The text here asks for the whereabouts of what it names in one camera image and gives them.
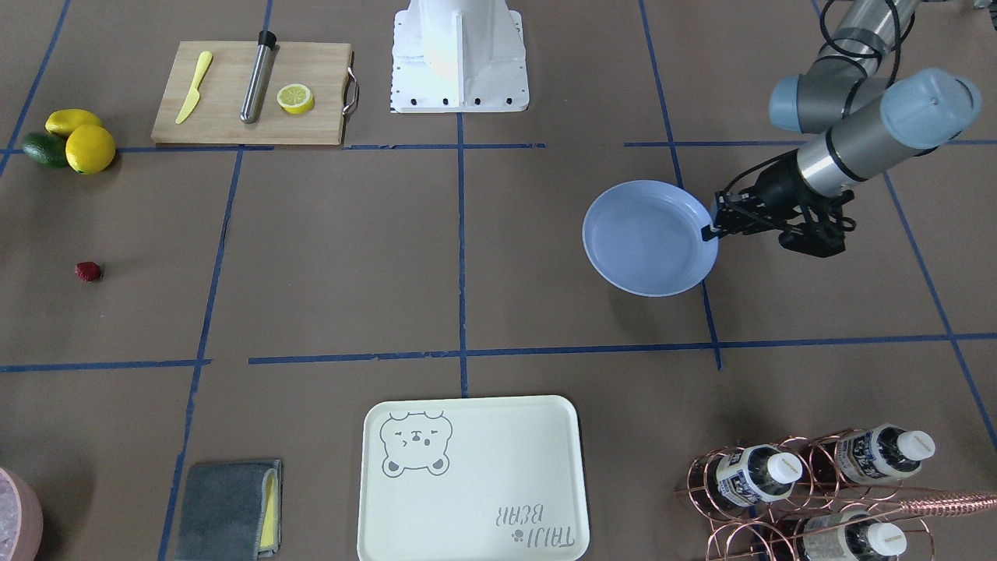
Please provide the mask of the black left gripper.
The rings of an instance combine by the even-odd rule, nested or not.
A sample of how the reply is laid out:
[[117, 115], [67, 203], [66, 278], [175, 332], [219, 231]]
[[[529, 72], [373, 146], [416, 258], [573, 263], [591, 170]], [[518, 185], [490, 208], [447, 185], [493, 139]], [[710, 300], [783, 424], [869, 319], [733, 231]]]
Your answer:
[[701, 239], [779, 231], [784, 249], [830, 258], [845, 250], [845, 235], [857, 227], [843, 211], [853, 199], [852, 189], [819, 194], [802, 177], [795, 152], [781, 153], [742, 171], [716, 192]]

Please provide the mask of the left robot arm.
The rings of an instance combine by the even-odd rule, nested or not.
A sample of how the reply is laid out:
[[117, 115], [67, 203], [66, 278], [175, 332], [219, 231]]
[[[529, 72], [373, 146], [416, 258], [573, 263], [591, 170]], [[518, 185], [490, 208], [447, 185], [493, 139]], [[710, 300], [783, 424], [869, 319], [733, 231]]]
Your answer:
[[845, 216], [852, 188], [957, 138], [982, 110], [969, 79], [940, 68], [880, 79], [886, 58], [900, 63], [915, 1], [855, 1], [823, 42], [809, 70], [780, 80], [770, 123], [811, 139], [752, 170], [751, 187], [721, 189], [701, 239], [775, 231], [788, 251], [829, 258], [857, 224]]

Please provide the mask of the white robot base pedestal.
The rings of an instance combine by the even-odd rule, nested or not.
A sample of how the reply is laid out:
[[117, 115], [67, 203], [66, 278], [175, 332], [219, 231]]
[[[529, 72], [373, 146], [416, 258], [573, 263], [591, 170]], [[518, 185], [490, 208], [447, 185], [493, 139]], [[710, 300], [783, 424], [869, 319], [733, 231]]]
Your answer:
[[523, 18], [505, 1], [410, 1], [396, 12], [393, 32], [392, 113], [530, 106]]

